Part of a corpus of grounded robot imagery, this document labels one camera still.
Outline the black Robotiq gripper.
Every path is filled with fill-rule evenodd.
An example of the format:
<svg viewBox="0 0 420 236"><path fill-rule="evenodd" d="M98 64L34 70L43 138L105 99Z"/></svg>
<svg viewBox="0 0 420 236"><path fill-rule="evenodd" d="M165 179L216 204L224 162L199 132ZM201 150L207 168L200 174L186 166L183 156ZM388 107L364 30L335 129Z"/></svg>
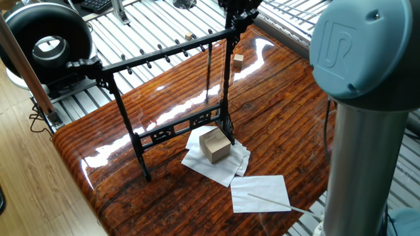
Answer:
<svg viewBox="0 0 420 236"><path fill-rule="evenodd" d="M225 29L230 29L233 25L234 9L244 9L246 13L252 13L257 10L262 1L263 0L218 0L218 5L223 9L226 9L224 11L226 17Z"/></svg>

